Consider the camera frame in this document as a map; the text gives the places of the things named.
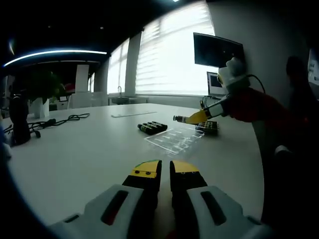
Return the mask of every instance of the window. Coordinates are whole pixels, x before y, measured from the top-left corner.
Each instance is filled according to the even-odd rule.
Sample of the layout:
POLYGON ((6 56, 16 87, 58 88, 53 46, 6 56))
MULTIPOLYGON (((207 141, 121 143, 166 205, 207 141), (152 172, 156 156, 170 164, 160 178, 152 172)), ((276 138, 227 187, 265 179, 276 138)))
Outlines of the window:
POLYGON ((93 73, 88 80, 88 91, 90 92, 94 92, 94 77, 95 77, 95 73, 93 73))
POLYGON ((194 63, 193 33, 214 35, 206 2, 175 10, 142 32, 136 94, 207 95, 207 72, 218 68, 194 63))
POLYGON ((125 91, 126 61, 128 58, 129 42, 130 40, 127 39, 111 54, 108 71, 108 94, 120 92, 118 89, 119 86, 121 86, 122 92, 125 91))

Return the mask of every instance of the white round table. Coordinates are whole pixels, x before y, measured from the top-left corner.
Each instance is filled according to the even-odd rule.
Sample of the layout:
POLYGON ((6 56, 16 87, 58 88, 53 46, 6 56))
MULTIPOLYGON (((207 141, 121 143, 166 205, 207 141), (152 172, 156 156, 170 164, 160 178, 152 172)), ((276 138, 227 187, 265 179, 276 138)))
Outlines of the white round table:
MULTIPOLYGON (((190 116, 197 109, 137 104, 50 112, 49 118, 67 119, 90 113, 87 119, 41 130, 41 138, 12 148, 8 162, 14 181, 30 208, 50 225, 71 214, 83 213, 85 204, 113 184, 122 184, 141 162, 162 160, 159 205, 155 215, 156 238, 174 228, 169 162, 171 156, 147 142, 137 124, 158 121, 168 128, 194 127, 173 121, 174 115, 190 116), (111 115, 154 114, 113 118, 111 115)), ((242 205, 245 215, 261 218, 264 177, 261 155, 251 123, 217 117, 218 137, 202 137, 196 151, 175 159, 194 164, 208 185, 215 185, 242 205)), ((3 126, 10 124, 9 119, 3 126)))

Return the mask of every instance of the sink faucet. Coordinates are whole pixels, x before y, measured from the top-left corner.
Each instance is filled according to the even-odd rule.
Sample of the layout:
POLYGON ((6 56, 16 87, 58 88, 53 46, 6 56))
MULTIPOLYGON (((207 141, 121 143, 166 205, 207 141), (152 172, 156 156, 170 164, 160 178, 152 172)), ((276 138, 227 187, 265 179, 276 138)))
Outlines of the sink faucet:
POLYGON ((122 87, 118 87, 118 89, 120 88, 120 98, 122 98, 122 87))

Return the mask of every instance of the led light strip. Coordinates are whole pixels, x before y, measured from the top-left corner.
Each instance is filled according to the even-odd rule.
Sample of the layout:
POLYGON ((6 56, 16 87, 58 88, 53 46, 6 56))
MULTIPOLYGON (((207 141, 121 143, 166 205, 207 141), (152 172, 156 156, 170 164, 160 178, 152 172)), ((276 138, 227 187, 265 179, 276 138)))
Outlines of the led light strip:
POLYGON ((44 54, 52 54, 52 53, 66 53, 66 52, 76 52, 76 53, 94 53, 94 54, 103 54, 103 55, 106 55, 107 53, 106 52, 103 52, 103 51, 87 51, 87 50, 55 50, 55 51, 43 51, 43 52, 38 52, 38 53, 33 53, 33 54, 30 54, 30 55, 26 55, 26 56, 21 56, 19 58, 16 58, 12 61, 9 61, 8 63, 5 63, 3 65, 3 67, 6 67, 7 65, 13 63, 13 62, 16 62, 18 60, 22 60, 24 58, 28 58, 28 57, 31 57, 31 56, 38 56, 38 55, 44 55, 44 54))

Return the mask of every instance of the potted plant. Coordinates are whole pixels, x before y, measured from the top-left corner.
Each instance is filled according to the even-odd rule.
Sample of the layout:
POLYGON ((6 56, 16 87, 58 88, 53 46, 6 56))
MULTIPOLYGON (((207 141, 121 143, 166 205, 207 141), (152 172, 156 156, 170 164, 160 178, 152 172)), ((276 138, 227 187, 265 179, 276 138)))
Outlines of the potted plant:
POLYGON ((26 91, 32 102, 35 118, 49 116, 49 98, 64 92, 60 78, 49 70, 36 70, 26 78, 26 91))

